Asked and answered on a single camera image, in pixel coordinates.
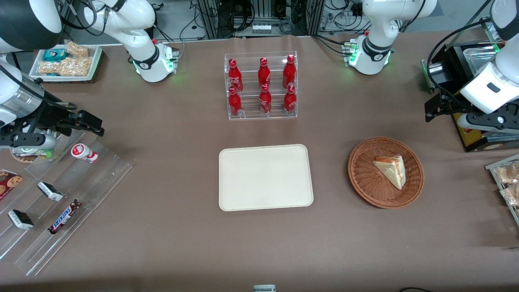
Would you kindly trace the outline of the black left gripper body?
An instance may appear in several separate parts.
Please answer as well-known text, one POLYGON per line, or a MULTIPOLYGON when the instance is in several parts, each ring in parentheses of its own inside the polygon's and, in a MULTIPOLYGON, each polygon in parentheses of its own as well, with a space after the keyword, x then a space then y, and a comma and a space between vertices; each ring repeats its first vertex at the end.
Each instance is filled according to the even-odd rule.
POLYGON ((467 114, 473 111, 473 105, 463 94, 443 94, 443 114, 467 114))

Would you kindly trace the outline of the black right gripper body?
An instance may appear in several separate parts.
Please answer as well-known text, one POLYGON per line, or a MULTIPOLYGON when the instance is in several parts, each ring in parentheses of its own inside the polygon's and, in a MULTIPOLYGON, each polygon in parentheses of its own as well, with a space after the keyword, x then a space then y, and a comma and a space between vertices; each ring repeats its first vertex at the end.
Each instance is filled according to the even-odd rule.
POLYGON ((37 129, 46 131, 52 129, 63 135, 70 135, 70 129, 80 130, 77 117, 74 111, 77 106, 72 102, 67 104, 59 102, 52 105, 48 102, 42 102, 41 105, 31 114, 31 133, 35 133, 37 129))

